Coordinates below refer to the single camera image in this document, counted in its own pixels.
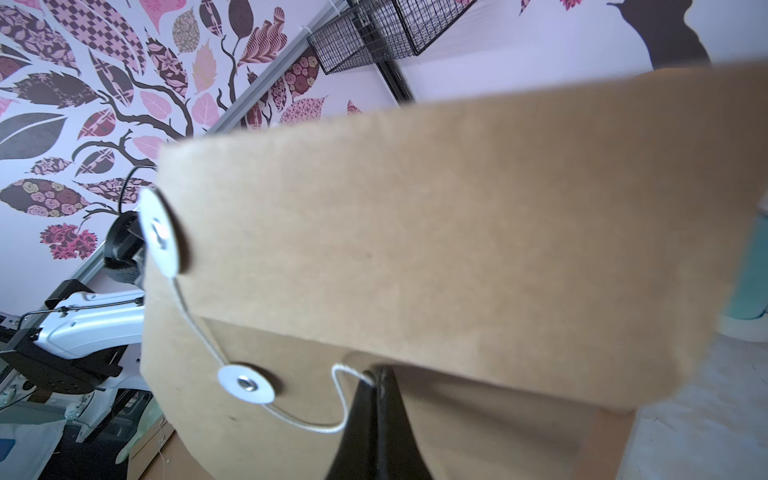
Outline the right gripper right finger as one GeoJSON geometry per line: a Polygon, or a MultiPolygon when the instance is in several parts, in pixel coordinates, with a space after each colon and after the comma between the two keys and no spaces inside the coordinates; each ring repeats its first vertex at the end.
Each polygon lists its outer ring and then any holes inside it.
{"type": "Polygon", "coordinates": [[[378,479],[431,479],[419,451],[392,368],[376,370],[376,473],[378,479]]]}

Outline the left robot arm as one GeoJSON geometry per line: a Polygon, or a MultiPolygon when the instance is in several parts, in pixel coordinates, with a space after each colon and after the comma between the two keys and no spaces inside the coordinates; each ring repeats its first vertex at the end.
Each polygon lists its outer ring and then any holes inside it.
{"type": "Polygon", "coordinates": [[[119,214],[95,260],[62,282],[44,309],[1,329],[3,408],[39,394],[79,426],[78,442],[88,442],[147,390],[138,287],[144,245],[137,212],[119,214]]]}

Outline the brown file bag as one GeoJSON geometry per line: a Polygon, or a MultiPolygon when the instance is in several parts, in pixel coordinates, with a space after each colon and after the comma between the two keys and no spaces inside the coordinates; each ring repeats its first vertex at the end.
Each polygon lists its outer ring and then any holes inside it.
{"type": "Polygon", "coordinates": [[[324,479],[394,370],[431,479],[567,478],[708,354],[767,188],[767,65],[163,148],[141,372],[219,479],[324,479]]]}
{"type": "Polygon", "coordinates": [[[179,435],[161,434],[159,438],[150,441],[142,450],[144,460],[147,460],[144,470],[137,479],[146,480],[213,480],[214,477],[205,470],[190,454],[179,435]]]}

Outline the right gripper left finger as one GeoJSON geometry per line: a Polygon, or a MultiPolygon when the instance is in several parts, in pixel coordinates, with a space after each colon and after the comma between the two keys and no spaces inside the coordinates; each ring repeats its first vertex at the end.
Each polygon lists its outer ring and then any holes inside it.
{"type": "Polygon", "coordinates": [[[376,479],[377,385],[371,371],[364,372],[351,403],[339,448],[326,475],[328,480],[376,479]]]}

